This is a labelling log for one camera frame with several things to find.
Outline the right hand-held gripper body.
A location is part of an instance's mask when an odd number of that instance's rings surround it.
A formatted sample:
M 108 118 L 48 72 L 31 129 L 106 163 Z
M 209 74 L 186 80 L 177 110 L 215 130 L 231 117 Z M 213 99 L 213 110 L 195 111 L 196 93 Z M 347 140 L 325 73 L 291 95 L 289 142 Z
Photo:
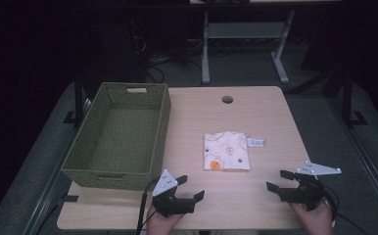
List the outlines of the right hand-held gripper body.
M 334 212 L 339 206 L 339 200 L 333 191 L 328 192 L 326 187 L 318 179 L 321 175 L 341 174 L 338 167 L 330 167 L 322 164 L 305 161 L 295 173 L 297 188 L 280 188 L 279 198 L 282 202 L 302 204 L 307 212 L 315 210 L 323 198 L 327 200 L 327 206 Z

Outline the white metal desk frame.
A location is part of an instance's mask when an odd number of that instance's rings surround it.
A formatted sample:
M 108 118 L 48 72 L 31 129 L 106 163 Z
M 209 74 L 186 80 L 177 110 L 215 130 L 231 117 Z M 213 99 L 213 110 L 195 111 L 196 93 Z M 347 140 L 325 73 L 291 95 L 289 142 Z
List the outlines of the white metal desk frame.
M 210 39 L 278 39 L 278 47 L 275 51 L 272 51 L 270 55 L 280 81 L 283 84 L 287 84 L 289 82 L 289 78 L 281 62 L 281 55 L 288 38 L 294 16 L 295 12 L 290 11 L 284 22 L 212 23 L 209 19 L 209 13 L 204 13 L 203 53 L 201 57 L 202 83 L 209 84 L 211 82 L 209 63 Z

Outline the black metal stand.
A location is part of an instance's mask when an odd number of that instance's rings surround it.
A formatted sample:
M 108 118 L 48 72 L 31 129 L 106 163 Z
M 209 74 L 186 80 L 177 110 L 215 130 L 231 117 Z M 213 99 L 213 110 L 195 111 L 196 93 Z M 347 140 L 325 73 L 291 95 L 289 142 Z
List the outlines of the black metal stand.
M 78 72 L 75 76 L 74 83 L 74 110 L 66 114 L 64 123 L 72 123 L 78 126 L 83 119 L 83 96 L 81 74 Z
M 342 97 L 342 120 L 348 128 L 355 125 L 367 125 L 367 121 L 360 111 L 354 111 L 352 108 L 353 99 L 353 80 L 347 71 L 343 80 L 343 97 Z

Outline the green woven basket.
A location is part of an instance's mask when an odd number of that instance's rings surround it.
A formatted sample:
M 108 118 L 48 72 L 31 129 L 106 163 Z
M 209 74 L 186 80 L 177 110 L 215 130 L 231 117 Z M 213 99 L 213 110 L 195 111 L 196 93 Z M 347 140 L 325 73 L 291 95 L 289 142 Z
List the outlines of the green woven basket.
M 144 190 L 162 172 L 170 109 L 165 84 L 102 83 L 63 173 L 81 187 Z

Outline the white patterned cloth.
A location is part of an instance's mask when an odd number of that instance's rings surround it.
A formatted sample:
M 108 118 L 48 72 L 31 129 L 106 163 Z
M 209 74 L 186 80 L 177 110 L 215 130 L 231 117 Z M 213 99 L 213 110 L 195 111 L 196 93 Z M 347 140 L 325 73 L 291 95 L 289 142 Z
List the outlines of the white patterned cloth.
M 247 133 L 224 131 L 204 135 L 204 170 L 249 170 L 249 148 L 264 147 L 265 139 L 250 138 Z

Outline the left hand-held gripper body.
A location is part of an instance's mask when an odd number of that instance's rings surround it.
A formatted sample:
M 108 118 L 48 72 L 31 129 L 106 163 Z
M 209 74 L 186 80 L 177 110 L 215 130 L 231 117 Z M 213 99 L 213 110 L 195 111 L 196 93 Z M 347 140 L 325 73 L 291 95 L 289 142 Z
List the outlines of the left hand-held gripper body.
M 192 198 L 178 198 L 175 196 L 177 185 L 175 178 L 165 169 L 152 192 L 152 205 L 164 217 L 173 214 L 193 213 L 195 205 Z

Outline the person's right hand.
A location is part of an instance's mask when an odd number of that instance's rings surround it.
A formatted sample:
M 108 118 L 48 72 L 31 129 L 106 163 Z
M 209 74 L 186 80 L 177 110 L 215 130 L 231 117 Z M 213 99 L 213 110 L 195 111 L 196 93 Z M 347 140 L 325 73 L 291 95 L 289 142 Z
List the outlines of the person's right hand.
M 310 235 L 333 235 L 332 211 L 325 202 L 313 211 L 306 211 L 301 204 L 289 203 L 289 206 Z

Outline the person's left hand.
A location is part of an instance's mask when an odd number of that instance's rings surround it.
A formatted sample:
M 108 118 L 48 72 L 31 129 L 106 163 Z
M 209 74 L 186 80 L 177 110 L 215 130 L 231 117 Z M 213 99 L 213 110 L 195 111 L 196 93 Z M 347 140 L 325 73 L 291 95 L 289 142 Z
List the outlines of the person's left hand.
M 183 214 L 173 214 L 169 217 L 164 217 L 156 211 L 154 206 L 150 206 L 147 211 L 147 235 L 169 235 L 173 227 L 183 217 Z

